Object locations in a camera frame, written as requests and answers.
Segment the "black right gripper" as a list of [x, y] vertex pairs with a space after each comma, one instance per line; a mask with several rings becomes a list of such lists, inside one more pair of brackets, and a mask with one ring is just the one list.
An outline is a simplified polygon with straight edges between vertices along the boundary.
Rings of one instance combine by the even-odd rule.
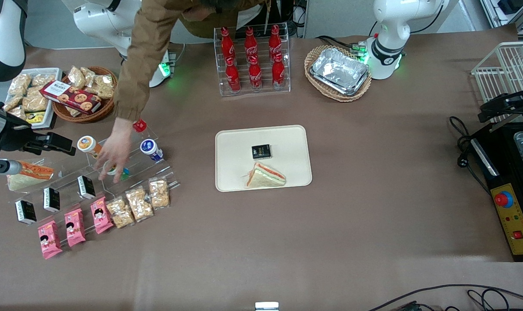
[[76, 148], [73, 141], [54, 132], [34, 133], [28, 122], [12, 114], [0, 110], [0, 151], [12, 152], [19, 150], [36, 155], [43, 151], [55, 151], [69, 156], [75, 156]]

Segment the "person's bare hand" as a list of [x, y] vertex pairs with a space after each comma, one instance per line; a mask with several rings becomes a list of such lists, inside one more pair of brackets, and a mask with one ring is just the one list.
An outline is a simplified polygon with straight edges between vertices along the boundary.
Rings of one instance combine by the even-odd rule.
[[121, 180], [121, 175], [129, 160], [133, 131], [132, 121], [119, 117], [115, 119], [111, 135], [104, 142], [95, 165], [95, 168], [101, 171], [98, 177], [100, 181], [108, 176], [108, 171], [113, 167], [115, 167], [113, 182], [118, 183]]

